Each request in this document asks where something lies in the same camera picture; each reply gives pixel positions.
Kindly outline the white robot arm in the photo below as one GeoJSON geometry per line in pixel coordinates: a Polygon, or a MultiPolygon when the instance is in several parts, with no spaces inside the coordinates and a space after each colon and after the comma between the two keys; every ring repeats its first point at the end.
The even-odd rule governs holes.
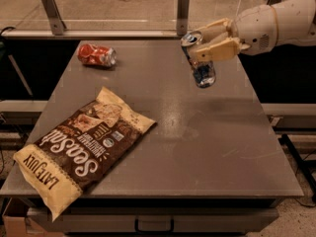
{"type": "Polygon", "coordinates": [[[193,31],[197,43],[189,48],[193,64],[222,61],[237,54],[257,55],[284,44],[315,44],[315,0],[287,0],[247,9],[193,31]]]}

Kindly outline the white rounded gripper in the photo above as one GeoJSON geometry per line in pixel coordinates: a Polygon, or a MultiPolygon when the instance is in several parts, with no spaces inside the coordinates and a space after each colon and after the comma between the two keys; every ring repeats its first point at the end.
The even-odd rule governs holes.
{"type": "Polygon", "coordinates": [[[228,60],[240,52],[270,52],[277,43],[277,16],[269,5],[247,9],[234,21],[223,18],[196,29],[194,40],[203,44],[189,50],[192,62],[228,60]]]}

